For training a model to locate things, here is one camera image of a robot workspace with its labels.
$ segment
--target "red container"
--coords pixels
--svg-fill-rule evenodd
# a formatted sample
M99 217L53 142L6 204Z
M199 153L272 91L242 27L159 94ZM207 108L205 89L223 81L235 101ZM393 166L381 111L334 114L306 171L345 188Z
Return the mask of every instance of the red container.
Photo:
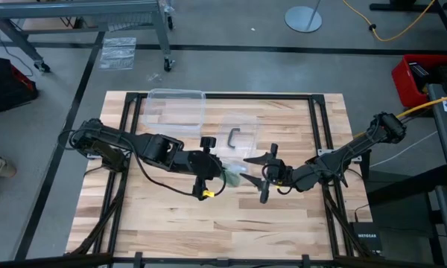
M392 74L397 92L399 93L399 99L401 99L402 105L411 108L426 103L428 97L417 89L416 82L414 82L409 69L409 63L418 63L426 71L430 72L431 69L437 66L447 65L447 56L404 55L400 64L394 68Z

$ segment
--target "clear plastic container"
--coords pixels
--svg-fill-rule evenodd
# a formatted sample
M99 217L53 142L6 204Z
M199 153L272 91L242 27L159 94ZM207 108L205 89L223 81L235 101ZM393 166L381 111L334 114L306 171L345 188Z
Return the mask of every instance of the clear plastic container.
M231 113L220 122L215 153L228 165L247 166L243 159L256 151L259 120L254 115Z
M143 123L165 135L200 135L205 107L202 91L153 89L146 99Z

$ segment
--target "gray floor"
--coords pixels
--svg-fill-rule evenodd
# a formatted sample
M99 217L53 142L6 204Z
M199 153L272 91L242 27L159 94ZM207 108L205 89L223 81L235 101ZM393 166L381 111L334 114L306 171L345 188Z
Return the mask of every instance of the gray floor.
M399 32L417 16L416 13L370 12L367 1L350 2L378 24L382 36ZM317 32L304 34L288 29L283 21L285 11L294 5L312 6L314 3L297 0L179 0L174 3L176 30L169 33L169 38L173 44L447 50L447 33L434 14L428 14L401 39L382 43L373 39L365 22L341 1L322 1L323 26ZM107 33L107 37L111 36L135 36L138 43L156 42L152 31ZM30 40L94 42L95 37L95 33L53 34L30 36ZM10 48L10 51L32 66L19 49ZM40 89L40 97L31 104L0 113L0 154L11 158L19 169L15 178L0 179L0 261L9 260L15 254L57 134L63 127L89 56L88 49L41 48L38 51L54 71L53 74L39 74L34 70L33 79ZM7 57L1 47L0 57ZM173 57L177 63L171 73L162 70L160 51L137 51L134 69L129 71L102 71L96 65L74 126L99 116L108 90L340 92L344 94L354 133L365 130L377 112L399 113L403 109L390 74L401 57L216 51L174 51ZM12 61L24 73L28 72L21 63ZM158 74L162 80L149 81L153 74ZM410 122L408 136L403 142L374 148L372 163L398 153L434 130L430 118ZM398 160L375 169L414 175L444 162L435 136ZM29 258L62 255L85 169L84 158L77 153L65 153ZM425 254L428 248L425 238L384 231L383 242L384 249L393 259L431 261L430 255L428 258Z

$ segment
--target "green object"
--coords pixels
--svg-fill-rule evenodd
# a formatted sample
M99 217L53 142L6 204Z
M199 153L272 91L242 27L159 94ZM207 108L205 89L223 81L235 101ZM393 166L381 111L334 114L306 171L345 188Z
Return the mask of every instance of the green object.
M226 185L229 187L238 187L240 185L240 174L230 169L224 168L223 173L220 176L221 180L224 180L224 174L226 177Z

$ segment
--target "caster wheel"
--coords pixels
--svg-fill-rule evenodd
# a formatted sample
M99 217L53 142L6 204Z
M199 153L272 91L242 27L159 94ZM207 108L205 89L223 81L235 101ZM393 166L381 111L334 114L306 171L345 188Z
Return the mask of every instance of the caster wheel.
M171 30L171 31L174 29L174 23L172 22L171 16L167 17L167 27L169 27L169 30Z
M442 5L442 8L447 10L447 2Z
M172 70L172 65L174 64L173 60L164 59L164 71L170 72Z
M37 65L35 63L35 64L33 64L33 66L35 66L35 68L37 68L41 72L44 72L44 73L51 72L50 66L47 66L45 63L41 63L40 65Z

